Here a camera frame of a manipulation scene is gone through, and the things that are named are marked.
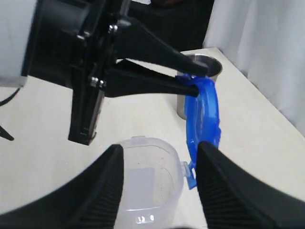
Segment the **blue plastic lid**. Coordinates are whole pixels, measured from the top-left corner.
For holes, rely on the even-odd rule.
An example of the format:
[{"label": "blue plastic lid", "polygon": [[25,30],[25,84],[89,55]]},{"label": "blue plastic lid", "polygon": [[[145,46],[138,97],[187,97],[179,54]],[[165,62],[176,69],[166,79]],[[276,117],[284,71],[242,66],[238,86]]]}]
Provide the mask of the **blue plastic lid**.
[{"label": "blue plastic lid", "polygon": [[188,177],[189,189],[197,186],[193,175],[193,169],[196,168],[197,149],[202,141],[219,146],[221,130],[219,128],[219,110],[215,83],[205,77],[188,78],[184,75],[179,80],[186,85],[195,84],[199,89],[197,97],[185,97],[185,115],[186,115],[186,142],[191,156],[189,169],[191,176]]}]

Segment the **white curtain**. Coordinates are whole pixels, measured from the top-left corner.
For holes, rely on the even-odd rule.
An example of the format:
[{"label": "white curtain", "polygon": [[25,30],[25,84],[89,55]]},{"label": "white curtain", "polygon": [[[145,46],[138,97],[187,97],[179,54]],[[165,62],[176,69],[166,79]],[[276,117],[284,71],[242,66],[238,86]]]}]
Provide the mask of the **white curtain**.
[{"label": "white curtain", "polygon": [[203,46],[218,47],[305,135],[305,0],[215,0]]}]

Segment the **metal cup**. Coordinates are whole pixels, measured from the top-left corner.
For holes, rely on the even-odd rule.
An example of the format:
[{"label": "metal cup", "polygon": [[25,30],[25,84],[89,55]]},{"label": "metal cup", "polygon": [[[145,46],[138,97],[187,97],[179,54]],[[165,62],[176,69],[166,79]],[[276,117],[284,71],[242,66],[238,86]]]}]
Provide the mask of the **metal cup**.
[{"label": "metal cup", "polygon": [[[208,66],[207,77],[209,77],[214,82],[216,82],[218,75],[223,70],[221,63],[218,60],[203,54],[187,54],[186,56],[191,58],[194,62],[202,62],[207,64]],[[184,104],[185,104],[185,96],[177,95],[177,114],[182,119],[186,120]]]}]

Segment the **clear plastic container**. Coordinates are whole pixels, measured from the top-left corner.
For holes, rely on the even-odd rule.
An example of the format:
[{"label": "clear plastic container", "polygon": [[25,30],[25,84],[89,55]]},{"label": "clear plastic container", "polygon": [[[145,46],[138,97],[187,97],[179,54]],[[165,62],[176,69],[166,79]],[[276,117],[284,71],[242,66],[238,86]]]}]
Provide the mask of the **clear plastic container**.
[{"label": "clear plastic container", "polygon": [[124,148],[124,186],[115,229],[170,228],[189,176],[188,164],[163,140],[133,137]]}]

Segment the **white table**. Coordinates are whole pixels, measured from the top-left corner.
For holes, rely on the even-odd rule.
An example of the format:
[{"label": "white table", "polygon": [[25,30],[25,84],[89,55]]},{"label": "white table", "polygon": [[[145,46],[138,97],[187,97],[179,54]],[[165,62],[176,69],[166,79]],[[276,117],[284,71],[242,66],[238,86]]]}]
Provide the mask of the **white table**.
[{"label": "white table", "polygon": [[[216,87],[222,139],[220,149],[245,170],[277,189],[305,200],[305,138],[217,50],[204,53],[223,64]],[[165,74],[175,71],[146,64]],[[13,89],[0,88],[0,100]],[[136,95],[106,99],[98,135],[90,146],[67,140],[72,91],[34,78],[0,107],[0,125],[15,137],[0,139],[0,212],[39,198],[83,171],[110,144],[145,135],[173,145],[189,161],[185,121],[176,96]],[[196,190],[185,182],[173,226],[206,226]]]}]

